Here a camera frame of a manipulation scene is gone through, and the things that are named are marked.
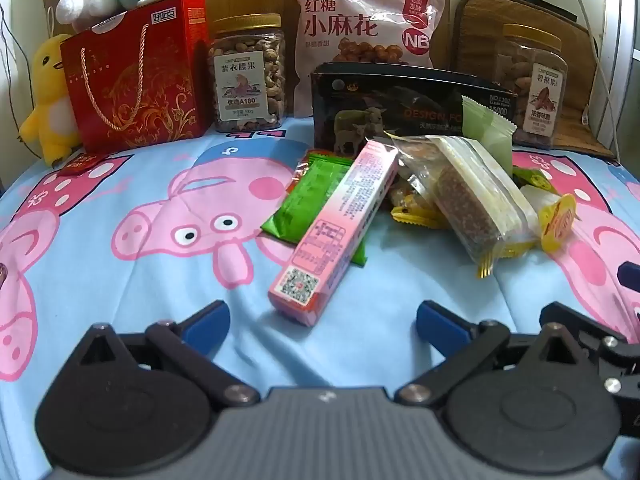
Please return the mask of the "cashew jar gold lid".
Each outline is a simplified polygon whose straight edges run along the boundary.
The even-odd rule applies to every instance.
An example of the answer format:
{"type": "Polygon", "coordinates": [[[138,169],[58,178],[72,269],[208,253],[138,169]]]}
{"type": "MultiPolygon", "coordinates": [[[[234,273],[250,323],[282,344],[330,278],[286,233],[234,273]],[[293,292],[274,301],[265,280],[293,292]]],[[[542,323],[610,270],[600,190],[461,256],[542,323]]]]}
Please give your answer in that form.
{"type": "Polygon", "coordinates": [[[216,128],[226,133],[280,127],[285,113],[285,38],[277,13],[214,21],[207,63],[216,128]]]}

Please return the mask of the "clear sesame bar packet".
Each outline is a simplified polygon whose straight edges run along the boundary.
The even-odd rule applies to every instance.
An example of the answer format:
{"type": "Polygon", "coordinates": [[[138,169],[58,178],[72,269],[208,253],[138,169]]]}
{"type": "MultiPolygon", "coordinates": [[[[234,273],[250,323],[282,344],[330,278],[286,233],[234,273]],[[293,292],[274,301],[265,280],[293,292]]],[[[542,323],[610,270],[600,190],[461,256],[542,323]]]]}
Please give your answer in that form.
{"type": "Polygon", "coordinates": [[[398,159],[420,183],[487,278],[499,259],[533,248],[535,209],[480,142],[463,136],[390,136],[398,159]]]}

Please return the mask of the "pink fried dough snack bag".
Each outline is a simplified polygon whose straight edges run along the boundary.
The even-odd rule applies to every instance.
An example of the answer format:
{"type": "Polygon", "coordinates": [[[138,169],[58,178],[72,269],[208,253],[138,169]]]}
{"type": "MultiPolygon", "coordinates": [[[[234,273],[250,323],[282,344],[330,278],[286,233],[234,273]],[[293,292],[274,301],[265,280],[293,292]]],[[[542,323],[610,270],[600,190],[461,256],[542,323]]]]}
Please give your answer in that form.
{"type": "Polygon", "coordinates": [[[312,114],[311,73],[327,62],[431,67],[431,41],[446,0],[296,0],[293,112],[312,114]]]}

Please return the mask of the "yellow jelly cup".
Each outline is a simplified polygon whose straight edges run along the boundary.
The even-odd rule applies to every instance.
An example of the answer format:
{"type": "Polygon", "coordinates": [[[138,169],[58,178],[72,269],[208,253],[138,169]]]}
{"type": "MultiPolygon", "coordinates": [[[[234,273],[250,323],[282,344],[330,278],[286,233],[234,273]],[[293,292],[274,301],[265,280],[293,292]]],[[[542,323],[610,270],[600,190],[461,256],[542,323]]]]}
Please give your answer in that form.
{"type": "Polygon", "coordinates": [[[576,218],[577,202],[573,194],[555,197],[538,211],[540,246],[547,254],[560,250],[570,234],[576,218]]]}

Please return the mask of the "pecan jar gold lid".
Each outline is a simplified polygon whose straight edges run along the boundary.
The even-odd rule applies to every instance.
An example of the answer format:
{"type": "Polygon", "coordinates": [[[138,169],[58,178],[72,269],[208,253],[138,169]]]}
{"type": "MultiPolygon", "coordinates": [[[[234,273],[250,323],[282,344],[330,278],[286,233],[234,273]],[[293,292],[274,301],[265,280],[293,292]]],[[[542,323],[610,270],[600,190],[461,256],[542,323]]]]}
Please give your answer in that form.
{"type": "Polygon", "coordinates": [[[567,71],[559,37],[532,26],[503,25],[495,48],[495,81],[516,95],[518,143],[552,147],[567,71]]]}

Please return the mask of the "peppa pig bed sheet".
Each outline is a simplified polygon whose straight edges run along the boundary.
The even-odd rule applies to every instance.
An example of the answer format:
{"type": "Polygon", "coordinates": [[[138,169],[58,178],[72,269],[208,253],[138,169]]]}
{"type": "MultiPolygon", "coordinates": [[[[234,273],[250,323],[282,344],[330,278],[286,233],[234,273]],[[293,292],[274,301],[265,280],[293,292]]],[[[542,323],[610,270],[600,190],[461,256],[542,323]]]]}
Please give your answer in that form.
{"type": "Polygon", "coordinates": [[[482,280],[454,233],[407,226],[385,210],[364,238],[318,324],[273,309],[268,290],[291,247],[262,232],[314,137],[308,120],[274,133],[211,133],[132,150],[67,177],[36,165],[1,199],[1,474],[49,469],[36,409],[87,328],[137,333],[228,304],[230,334],[216,363],[260,391],[280,386],[395,390],[438,354],[416,336],[427,299],[520,333],[552,301],[639,338],[639,296],[618,268],[639,259],[639,183],[624,167],[567,152],[521,148],[577,200],[559,252],[499,261],[482,280]]]}

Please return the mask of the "small red envelope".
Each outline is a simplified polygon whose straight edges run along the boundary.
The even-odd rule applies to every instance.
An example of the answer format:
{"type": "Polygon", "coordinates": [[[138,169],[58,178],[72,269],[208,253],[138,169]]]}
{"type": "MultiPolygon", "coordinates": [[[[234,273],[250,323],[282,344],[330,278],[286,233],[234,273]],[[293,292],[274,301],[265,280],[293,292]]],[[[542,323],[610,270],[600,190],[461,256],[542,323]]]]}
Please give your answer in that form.
{"type": "Polygon", "coordinates": [[[90,155],[80,154],[73,158],[69,162],[66,162],[64,167],[58,170],[59,177],[76,177],[83,174],[86,171],[98,166],[101,162],[107,159],[107,156],[102,155],[90,155]]]}

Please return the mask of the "yellow duck plush toy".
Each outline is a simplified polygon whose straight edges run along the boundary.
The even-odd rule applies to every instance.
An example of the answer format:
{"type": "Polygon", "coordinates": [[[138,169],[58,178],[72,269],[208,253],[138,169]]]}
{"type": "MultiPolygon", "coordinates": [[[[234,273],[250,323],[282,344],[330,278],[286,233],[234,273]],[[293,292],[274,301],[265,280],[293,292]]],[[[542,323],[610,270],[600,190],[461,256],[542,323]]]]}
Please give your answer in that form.
{"type": "Polygon", "coordinates": [[[67,34],[53,36],[35,53],[32,59],[35,107],[20,128],[24,142],[39,142],[42,158],[49,167],[62,162],[81,144],[61,54],[61,44],[68,38],[67,34]]]}

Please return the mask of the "green snack packet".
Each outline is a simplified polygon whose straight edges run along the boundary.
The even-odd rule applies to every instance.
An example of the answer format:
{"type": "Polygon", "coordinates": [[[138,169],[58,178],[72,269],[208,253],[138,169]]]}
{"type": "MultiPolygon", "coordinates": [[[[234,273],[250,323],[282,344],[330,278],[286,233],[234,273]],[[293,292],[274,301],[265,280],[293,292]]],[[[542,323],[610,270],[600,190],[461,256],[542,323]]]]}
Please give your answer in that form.
{"type": "Polygon", "coordinates": [[[298,163],[278,210],[262,224],[262,232],[297,245],[326,201],[352,166],[349,158],[308,150],[298,163]]]}

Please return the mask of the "light green wafer packet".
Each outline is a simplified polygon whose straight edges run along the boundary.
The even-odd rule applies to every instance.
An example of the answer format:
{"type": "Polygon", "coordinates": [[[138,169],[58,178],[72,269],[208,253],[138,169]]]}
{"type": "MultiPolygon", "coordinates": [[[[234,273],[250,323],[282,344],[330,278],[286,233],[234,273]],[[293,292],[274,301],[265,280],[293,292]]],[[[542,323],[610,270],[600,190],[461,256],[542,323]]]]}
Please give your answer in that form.
{"type": "Polygon", "coordinates": [[[480,142],[489,154],[512,176],[512,138],[516,125],[494,110],[462,96],[462,134],[480,142]]]}

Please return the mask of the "red gift bag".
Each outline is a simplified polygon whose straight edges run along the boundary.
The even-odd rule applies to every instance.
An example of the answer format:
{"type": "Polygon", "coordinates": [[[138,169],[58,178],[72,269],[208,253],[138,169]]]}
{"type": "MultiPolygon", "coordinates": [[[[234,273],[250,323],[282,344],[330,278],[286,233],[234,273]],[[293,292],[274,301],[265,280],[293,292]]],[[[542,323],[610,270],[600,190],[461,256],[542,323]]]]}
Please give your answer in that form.
{"type": "Polygon", "coordinates": [[[64,40],[81,142],[107,154],[201,136],[213,122],[205,0],[160,0],[64,40]]]}

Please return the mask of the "dark metal tin box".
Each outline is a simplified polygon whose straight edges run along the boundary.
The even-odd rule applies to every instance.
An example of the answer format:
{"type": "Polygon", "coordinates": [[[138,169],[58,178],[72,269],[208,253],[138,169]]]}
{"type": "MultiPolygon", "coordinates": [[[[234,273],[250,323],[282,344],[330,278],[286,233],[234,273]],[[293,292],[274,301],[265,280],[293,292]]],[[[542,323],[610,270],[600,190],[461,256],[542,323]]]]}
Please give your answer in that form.
{"type": "Polygon", "coordinates": [[[453,134],[463,126],[463,99],[514,117],[516,95],[477,76],[410,65],[329,62],[310,76],[314,145],[352,157],[367,140],[453,134]]]}

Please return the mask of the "brown seat cushion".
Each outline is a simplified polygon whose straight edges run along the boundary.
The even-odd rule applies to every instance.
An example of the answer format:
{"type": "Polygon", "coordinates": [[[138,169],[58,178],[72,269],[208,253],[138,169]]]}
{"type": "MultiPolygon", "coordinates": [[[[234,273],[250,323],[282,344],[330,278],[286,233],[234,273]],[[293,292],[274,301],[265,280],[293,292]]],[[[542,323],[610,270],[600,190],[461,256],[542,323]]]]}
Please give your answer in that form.
{"type": "Polygon", "coordinates": [[[588,125],[597,63],[587,29],[522,0],[461,0],[452,68],[515,96],[516,144],[612,159],[588,125]]]}

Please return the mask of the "pink long snack box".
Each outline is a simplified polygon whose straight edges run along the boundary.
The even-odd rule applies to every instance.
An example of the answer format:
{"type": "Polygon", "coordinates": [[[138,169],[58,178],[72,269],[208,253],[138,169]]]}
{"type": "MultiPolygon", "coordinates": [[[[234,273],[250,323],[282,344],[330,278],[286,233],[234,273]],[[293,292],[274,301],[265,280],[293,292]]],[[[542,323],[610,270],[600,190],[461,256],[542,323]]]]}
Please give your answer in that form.
{"type": "Polygon", "coordinates": [[[317,323],[396,172],[396,148],[368,141],[270,286],[277,310],[306,326],[317,323]]]}

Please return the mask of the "green pea packet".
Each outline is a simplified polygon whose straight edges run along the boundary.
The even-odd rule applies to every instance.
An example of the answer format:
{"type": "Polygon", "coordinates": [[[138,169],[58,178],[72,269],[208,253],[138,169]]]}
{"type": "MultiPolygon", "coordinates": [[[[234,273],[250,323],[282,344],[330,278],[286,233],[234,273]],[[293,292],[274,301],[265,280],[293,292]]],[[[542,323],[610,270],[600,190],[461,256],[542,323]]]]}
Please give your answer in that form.
{"type": "Polygon", "coordinates": [[[524,188],[525,185],[530,185],[555,195],[559,194],[550,180],[539,169],[514,166],[512,170],[512,180],[518,188],[524,188]]]}

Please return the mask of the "yellow peanut packet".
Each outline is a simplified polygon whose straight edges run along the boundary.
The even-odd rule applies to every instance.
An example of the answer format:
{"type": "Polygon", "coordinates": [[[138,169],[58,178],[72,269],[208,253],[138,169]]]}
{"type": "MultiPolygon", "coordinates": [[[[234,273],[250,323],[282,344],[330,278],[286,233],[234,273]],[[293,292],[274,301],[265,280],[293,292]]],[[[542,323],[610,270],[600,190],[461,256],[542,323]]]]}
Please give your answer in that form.
{"type": "Polygon", "coordinates": [[[390,188],[388,198],[392,203],[390,215],[396,222],[422,226],[422,228],[431,230],[448,230],[450,228],[449,222],[437,205],[424,200],[406,181],[396,182],[390,188]]]}

